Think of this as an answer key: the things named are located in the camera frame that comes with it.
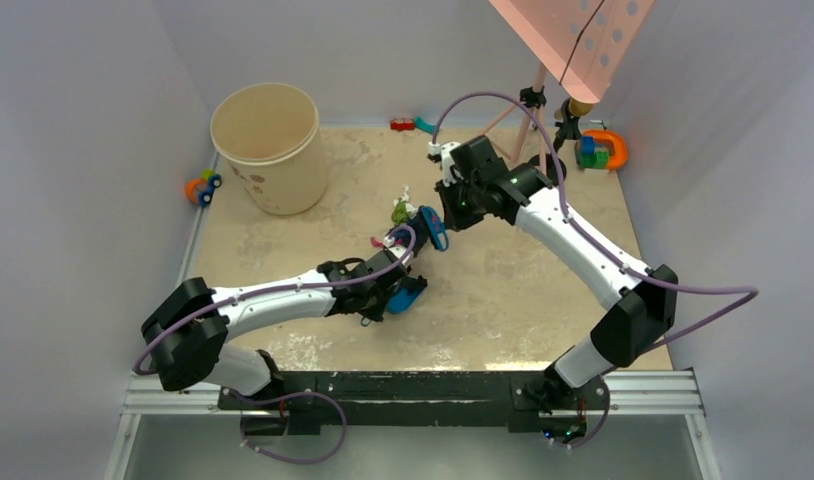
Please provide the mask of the blue dustpan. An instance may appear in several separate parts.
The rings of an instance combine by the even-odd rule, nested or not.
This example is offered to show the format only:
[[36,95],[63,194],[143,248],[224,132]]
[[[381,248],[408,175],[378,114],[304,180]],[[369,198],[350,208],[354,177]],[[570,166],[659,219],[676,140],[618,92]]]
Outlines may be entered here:
[[408,311],[427,288],[423,278],[403,284],[386,304],[386,312],[398,315]]

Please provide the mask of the blue hand brush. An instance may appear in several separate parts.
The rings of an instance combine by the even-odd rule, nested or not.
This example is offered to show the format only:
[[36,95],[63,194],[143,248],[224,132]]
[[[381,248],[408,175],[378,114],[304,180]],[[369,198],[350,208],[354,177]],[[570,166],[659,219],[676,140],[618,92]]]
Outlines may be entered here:
[[429,206],[418,209],[429,232],[429,239],[437,251],[445,252],[449,248],[449,237],[446,226],[439,214]]

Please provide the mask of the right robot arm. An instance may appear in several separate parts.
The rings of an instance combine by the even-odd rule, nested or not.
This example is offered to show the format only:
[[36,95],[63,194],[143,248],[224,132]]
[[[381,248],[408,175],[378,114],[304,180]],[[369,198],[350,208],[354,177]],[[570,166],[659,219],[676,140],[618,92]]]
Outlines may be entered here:
[[465,230],[488,214],[505,220],[551,250],[605,310],[587,337],[546,368],[543,400],[571,405],[587,383],[631,365],[673,327],[677,294],[663,285],[676,283],[676,273],[626,255],[569,207],[537,167],[508,168],[485,136],[431,143],[428,157],[442,172],[435,190],[448,229]]

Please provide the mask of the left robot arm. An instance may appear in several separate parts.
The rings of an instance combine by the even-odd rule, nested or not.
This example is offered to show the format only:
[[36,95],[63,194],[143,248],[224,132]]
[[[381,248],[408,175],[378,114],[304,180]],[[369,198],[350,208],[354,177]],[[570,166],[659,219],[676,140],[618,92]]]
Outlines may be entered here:
[[326,261],[295,277],[248,287],[211,288],[201,277],[187,279],[141,325],[146,349],[133,371],[158,375],[166,391],[206,382],[236,390],[255,408],[270,408],[281,395],[273,359],[231,340],[299,319],[358,314],[380,322],[427,287],[424,277],[412,276],[411,260],[410,252],[397,248],[367,260]]

